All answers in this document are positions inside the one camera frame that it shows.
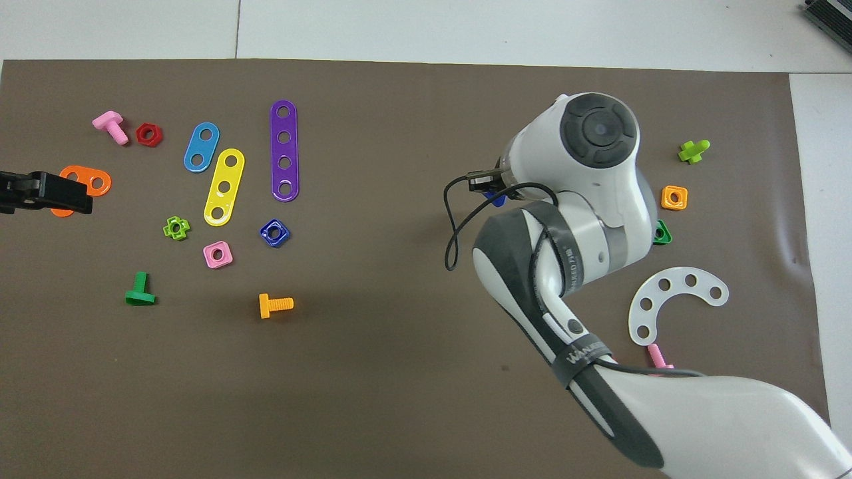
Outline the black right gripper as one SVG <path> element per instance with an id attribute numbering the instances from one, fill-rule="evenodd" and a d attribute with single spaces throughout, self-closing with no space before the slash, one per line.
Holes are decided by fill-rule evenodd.
<path id="1" fill-rule="evenodd" d="M 496 194 L 507 188 L 500 169 L 477 170 L 467 173 L 467 185 L 472 193 Z"/>

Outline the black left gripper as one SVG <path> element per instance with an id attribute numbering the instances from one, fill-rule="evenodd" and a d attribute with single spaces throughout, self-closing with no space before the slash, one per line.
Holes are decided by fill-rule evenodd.
<path id="1" fill-rule="evenodd" d="M 19 182 L 33 181 L 30 187 L 19 187 Z M 31 175 L 1 172 L 1 213 L 15 214 L 16 210 L 29 210 L 25 200 L 35 209 L 55 208 L 82 214 L 91 214 L 93 197 L 88 194 L 86 184 L 48 172 L 33 172 Z"/>

